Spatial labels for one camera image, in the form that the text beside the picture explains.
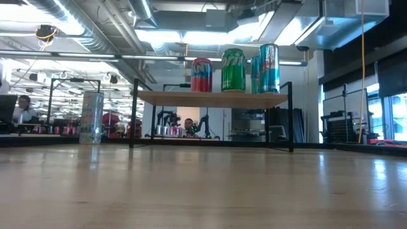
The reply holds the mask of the tall silver beverage can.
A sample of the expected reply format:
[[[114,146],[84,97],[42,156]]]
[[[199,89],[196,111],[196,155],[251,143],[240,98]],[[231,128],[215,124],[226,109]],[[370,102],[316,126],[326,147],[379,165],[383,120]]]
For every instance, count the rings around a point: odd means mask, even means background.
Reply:
[[[104,95],[100,92],[86,91],[83,95],[79,143],[100,144],[102,138]]]

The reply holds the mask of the black perforated rack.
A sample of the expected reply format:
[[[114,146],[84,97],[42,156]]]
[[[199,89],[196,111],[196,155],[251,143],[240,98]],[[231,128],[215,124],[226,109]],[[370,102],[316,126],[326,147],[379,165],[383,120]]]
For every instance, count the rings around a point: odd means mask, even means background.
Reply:
[[[357,134],[352,112],[334,111],[321,116],[323,143],[357,142]]]

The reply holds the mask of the long horizontal light strip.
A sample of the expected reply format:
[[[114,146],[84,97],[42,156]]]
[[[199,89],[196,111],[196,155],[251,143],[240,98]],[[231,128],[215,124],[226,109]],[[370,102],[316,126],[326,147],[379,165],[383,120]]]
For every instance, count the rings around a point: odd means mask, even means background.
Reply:
[[[23,50],[0,50],[0,57],[17,59],[85,59],[86,61],[117,62],[119,60],[154,60],[192,62],[196,57],[159,56],[159,55],[122,55],[99,53],[62,53]]]

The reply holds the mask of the teal slim energy drink can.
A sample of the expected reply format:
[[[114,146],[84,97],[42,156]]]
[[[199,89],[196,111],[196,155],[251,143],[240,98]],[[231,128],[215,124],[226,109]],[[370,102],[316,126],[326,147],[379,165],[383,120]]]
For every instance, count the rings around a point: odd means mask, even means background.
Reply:
[[[280,92],[279,47],[265,44],[259,48],[259,80],[261,93]]]
[[[259,80],[259,56],[253,56],[251,58],[251,93],[258,94],[260,88]]]

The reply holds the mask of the black computer monitor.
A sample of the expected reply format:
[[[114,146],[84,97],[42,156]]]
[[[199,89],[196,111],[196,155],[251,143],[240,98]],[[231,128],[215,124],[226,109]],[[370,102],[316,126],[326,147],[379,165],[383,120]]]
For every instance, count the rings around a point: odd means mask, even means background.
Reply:
[[[13,112],[17,99],[17,95],[0,95],[0,135],[14,130]]]

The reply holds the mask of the person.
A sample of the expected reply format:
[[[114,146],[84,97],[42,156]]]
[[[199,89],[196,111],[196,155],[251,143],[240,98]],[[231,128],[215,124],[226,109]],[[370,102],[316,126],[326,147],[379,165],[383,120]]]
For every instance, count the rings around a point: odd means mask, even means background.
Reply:
[[[18,98],[18,106],[14,109],[13,120],[17,123],[38,123],[37,113],[31,108],[31,98],[21,95]]]
[[[197,138],[198,136],[193,131],[193,120],[191,118],[187,118],[184,121],[184,128],[182,131],[183,137],[194,137]]]

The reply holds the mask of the black metal table frame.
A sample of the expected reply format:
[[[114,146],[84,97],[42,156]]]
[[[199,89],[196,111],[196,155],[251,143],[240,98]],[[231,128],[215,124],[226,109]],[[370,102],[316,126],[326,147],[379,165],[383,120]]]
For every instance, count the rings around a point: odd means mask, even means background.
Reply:
[[[217,141],[212,139],[136,139],[134,145],[169,145],[169,146],[207,146],[207,147],[236,147],[236,148],[273,148],[286,149],[293,152],[295,149],[337,149],[386,156],[400,156],[407,158],[407,148],[390,146],[372,146],[363,144],[319,144],[319,143],[289,143],[289,142],[238,142]],[[78,137],[66,136],[13,136],[0,135],[0,148],[23,146],[46,146],[55,144],[78,144]]]

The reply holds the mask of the black metal rig frame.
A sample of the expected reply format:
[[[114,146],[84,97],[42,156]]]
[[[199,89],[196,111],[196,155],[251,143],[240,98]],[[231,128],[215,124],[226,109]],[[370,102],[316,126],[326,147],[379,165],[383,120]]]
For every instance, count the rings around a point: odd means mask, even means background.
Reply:
[[[87,80],[87,79],[83,79],[83,78],[69,78],[69,79],[52,78],[51,85],[50,85],[49,99],[48,99],[48,111],[47,111],[47,116],[46,116],[46,126],[47,127],[50,126],[53,91],[58,87],[58,86],[53,85],[56,81],[59,81],[60,83],[64,83],[65,81],[70,81],[73,83],[96,82],[97,83],[97,92],[100,92],[100,85],[101,85],[100,80]]]

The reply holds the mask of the grey rectangular air duct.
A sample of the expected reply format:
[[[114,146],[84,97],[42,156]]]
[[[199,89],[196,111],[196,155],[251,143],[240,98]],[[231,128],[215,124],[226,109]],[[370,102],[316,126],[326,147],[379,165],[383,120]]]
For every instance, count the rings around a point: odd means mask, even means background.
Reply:
[[[295,0],[300,8],[275,40],[279,46],[340,48],[390,15],[391,0]]]

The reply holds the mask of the green Sprite can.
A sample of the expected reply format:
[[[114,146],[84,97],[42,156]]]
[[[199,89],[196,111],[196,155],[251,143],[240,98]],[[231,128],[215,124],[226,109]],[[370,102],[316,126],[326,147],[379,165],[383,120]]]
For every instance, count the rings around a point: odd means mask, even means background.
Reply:
[[[245,56],[241,49],[230,48],[223,53],[221,91],[245,91]]]

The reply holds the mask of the black flat panels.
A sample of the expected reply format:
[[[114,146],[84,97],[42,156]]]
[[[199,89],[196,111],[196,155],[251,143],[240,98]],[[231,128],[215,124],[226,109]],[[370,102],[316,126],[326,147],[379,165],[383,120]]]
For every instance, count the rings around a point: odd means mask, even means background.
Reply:
[[[271,126],[282,125],[286,134],[289,134],[289,117],[288,109],[284,108],[272,108],[270,110],[270,122]],[[293,109],[293,141],[295,143],[305,142],[305,129],[303,111],[298,108]]]

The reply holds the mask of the silver round ventilation duct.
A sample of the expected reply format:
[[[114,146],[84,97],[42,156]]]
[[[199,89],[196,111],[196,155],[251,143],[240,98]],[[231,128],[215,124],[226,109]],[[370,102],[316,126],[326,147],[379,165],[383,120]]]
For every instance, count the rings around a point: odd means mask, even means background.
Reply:
[[[75,0],[23,0],[59,24],[58,28],[91,53],[118,54],[117,49]]]

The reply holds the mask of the grey equipment rack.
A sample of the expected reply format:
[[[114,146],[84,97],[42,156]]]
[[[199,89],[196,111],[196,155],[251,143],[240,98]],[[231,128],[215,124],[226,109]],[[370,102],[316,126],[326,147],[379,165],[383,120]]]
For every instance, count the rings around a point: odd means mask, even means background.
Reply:
[[[231,130],[232,141],[264,142],[265,119],[262,109],[232,109]]]

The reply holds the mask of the wooden shelf with black legs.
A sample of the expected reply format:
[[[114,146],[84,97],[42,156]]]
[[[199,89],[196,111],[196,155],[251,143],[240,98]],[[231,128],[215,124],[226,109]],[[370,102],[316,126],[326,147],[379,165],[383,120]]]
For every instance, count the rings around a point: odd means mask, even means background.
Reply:
[[[247,109],[262,109],[265,111],[265,132],[266,140],[264,142],[271,142],[269,140],[269,127],[270,124],[270,109],[282,104],[288,103],[288,117],[289,117],[289,134],[288,140],[285,142],[294,143],[293,137],[293,83],[288,81],[283,84],[287,89],[287,94],[245,94],[245,93],[205,93],[205,92],[158,92],[152,89],[145,83],[138,79],[134,80],[134,94],[132,97],[132,123],[135,124],[135,112],[137,105],[137,98],[147,102],[153,106],[152,120],[151,120],[151,135],[149,138],[141,139],[171,139],[169,137],[156,137],[155,136],[155,118],[157,106],[182,106],[194,108],[247,108]],[[136,140],[134,133],[131,133],[128,140],[129,147],[133,148],[133,140]]]

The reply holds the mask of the red bulky object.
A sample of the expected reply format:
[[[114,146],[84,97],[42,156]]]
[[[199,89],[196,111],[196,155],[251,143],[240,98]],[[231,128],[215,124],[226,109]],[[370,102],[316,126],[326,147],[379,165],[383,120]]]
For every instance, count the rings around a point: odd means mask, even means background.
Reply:
[[[106,113],[102,117],[102,126],[104,127],[104,135],[108,138],[116,137],[118,130],[117,123],[120,122],[120,118],[116,114]]]
[[[132,127],[133,127],[133,123],[130,121],[130,122],[128,122],[128,125],[127,125],[127,136],[128,137],[130,137],[131,136],[131,133],[133,132],[134,133],[134,137],[137,139],[137,138],[141,138],[141,136],[142,136],[142,121],[140,120],[140,119],[136,119],[135,120],[135,130],[133,131],[132,130]]]

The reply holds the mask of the red and blue soda can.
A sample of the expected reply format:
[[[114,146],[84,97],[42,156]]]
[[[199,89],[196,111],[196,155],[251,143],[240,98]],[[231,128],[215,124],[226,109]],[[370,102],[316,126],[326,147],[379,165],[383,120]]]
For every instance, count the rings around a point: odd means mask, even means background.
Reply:
[[[209,59],[197,58],[191,67],[191,91],[212,92],[213,66]]]

